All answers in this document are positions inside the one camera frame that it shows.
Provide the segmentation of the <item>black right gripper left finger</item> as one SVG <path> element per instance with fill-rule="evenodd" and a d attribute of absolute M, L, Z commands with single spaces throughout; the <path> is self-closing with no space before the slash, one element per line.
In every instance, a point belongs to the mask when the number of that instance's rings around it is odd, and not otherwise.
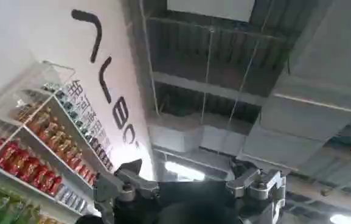
<path fill-rule="evenodd" d="M 159 184 L 139 176 L 141 160 L 122 164 L 114 173 L 98 173 L 93 186 L 94 206 L 103 223 L 115 223 L 115 212 L 159 198 Z"/>

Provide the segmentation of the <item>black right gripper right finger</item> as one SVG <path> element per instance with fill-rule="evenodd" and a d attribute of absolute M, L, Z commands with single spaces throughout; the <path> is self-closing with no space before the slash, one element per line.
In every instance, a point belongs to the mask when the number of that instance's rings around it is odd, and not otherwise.
<path fill-rule="evenodd" d="M 238 222 L 277 224 L 285 206 L 286 176 L 279 170 L 264 172 L 250 161 L 231 161 L 233 180 L 226 189 L 234 197 Z"/>

